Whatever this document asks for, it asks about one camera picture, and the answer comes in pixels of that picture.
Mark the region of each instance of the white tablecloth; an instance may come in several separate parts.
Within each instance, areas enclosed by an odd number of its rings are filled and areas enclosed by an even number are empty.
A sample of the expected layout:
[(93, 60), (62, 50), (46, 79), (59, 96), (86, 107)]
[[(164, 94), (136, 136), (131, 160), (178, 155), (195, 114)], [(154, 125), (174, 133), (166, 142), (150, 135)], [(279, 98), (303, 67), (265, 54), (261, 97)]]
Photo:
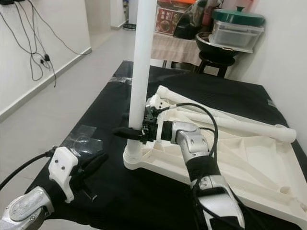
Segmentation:
[(195, 40), (186, 40), (159, 33), (154, 33), (153, 37), (153, 59), (200, 65), (201, 60), (198, 57), (200, 50)]

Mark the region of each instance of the stool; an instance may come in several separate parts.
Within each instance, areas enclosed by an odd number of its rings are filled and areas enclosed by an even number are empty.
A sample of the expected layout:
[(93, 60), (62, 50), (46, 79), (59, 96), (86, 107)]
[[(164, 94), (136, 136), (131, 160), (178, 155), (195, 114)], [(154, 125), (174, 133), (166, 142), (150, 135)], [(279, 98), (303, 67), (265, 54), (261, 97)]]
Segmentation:
[(201, 64), (197, 69), (197, 73), (203, 73), (206, 66), (212, 66), (219, 68), (217, 76), (220, 78), (225, 77), (227, 68), (232, 66), (236, 61), (233, 57), (213, 55), (206, 52), (200, 52), (199, 57), (201, 59)]

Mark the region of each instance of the gray floor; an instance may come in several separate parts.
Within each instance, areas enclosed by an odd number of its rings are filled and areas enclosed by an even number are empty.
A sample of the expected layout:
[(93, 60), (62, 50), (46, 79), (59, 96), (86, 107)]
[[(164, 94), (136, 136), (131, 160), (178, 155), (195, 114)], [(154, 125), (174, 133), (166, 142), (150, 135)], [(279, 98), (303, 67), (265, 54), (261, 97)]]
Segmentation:
[[(64, 73), (1, 124), (0, 181), (30, 158), (60, 144), (107, 84), (123, 60), (133, 60), (135, 32), (119, 30), (91, 55)], [(152, 60), (153, 65), (162, 65)], [(0, 210), (23, 194), (46, 163), (40, 160), (0, 193)], [(46, 221), (42, 230), (88, 230), (64, 220)]]

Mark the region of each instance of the table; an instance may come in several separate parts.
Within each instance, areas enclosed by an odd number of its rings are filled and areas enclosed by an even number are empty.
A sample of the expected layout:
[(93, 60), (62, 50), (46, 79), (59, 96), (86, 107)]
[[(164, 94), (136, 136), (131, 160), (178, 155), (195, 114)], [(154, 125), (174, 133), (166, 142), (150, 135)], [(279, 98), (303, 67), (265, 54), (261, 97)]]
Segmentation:
[(198, 57), (200, 50), (195, 40), (160, 33), (154, 33), (153, 37), (153, 59), (200, 65), (201, 59)]
[[(123, 165), (127, 140), (113, 136), (112, 129), (128, 125), (125, 114), (129, 112), (132, 69), (132, 62), (120, 65), (73, 129), (81, 125), (97, 127), (92, 138), (103, 140), (104, 151), (110, 156), (86, 181), (98, 198), (92, 203), (84, 193), (78, 193), (71, 204), (55, 205), (56, 212), (49, 219), (67, 219), (104, 230), (194, 230), (189, 186), (146, 169), (130, 171)], [(159, 85), (215, 109), (287, 125), (282, 114), (268, 103), (270, 97), (260, 85), (151, 67), (147, 96), (152, 96)], [(293, 148), (307, 178), (307, 157), (297, 141)], [(29, 189), (47, 182), (45, 166)], [(243, 213), (247, 230), (260, 229), (248, 212), (243, 209)], [(299, 229), (264, 213), (255, 210), (253, 213), (267, 229)]]

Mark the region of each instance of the baseboard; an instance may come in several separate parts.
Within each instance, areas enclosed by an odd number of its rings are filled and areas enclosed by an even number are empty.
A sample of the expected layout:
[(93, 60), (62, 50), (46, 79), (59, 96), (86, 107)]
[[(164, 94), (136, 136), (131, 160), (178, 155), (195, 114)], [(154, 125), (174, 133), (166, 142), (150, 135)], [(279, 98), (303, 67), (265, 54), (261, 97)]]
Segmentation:
[[(88, 48), (81, 54), (87, 54), (92, 51), (92, 48)], [(79, 55), (76, 58), (74, 58), (71, 62), (69, 62), (67, 65), (56, 71), (57, 78), (59, 78), (63, 73), (65, 73), (67, 70), (69, 70), (71, 67), (73, 67), (75, 64), (77, 64), (81, 59), (83, 59), (84, 55)], [(36, 88), (34, 88), (32, 91), (25, 94), (22, 98), (20, 98), (18, 101), (16, 101), (11, 107), (6, 109), (2, 114), (0, 114), (0, 123), (3, 122), (5, 119), (7, 119), (10, 115), (12, 115), (15, 111), (17, 111), (20, 107), (22, 107), (24, 104), (26, 104), (28, 101), (30, 101), (33, 97), (35, 97), (39, 92), (41, 92), (44, 88), (46, 88), (49, 84), (54, 82), (54, 75), (52, 74), (50, 77), (48, 77), (44, 82), (39, 84)]]
[(127, 22), (128, 20), (124, 21), (122, 24), (120, 24), (119, 26), (111, 26), (111, 30), (120, 30), (121, 27), (123, 27), (123, 25)]

